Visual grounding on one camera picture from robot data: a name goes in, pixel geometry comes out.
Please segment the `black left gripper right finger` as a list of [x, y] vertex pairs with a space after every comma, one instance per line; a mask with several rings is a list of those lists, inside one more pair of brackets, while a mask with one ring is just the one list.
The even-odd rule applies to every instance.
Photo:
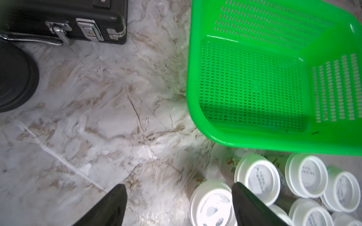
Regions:
[[287, 226], [240, 182], [232, 186], [232, 201], [238, 226]]

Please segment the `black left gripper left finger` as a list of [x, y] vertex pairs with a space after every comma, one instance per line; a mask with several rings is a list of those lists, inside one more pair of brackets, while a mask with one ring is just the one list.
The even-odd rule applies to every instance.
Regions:
[[120, 226], [123, 223], [126, 205], [126, 186], [117, 184], [74, 225]]

